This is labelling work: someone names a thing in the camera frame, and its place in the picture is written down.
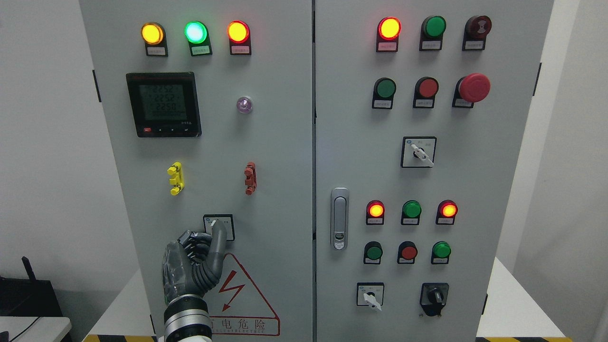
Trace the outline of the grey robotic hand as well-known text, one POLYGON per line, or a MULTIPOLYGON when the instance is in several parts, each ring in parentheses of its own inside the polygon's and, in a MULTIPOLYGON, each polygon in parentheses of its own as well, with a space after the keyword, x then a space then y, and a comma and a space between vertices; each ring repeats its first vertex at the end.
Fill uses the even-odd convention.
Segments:
POLYGON ((219 283, 226 240, 225 225, 215 220, 211 234, 185 231, 166 246, 162 279, 167 304, 184 295, 203 297, 219 283))

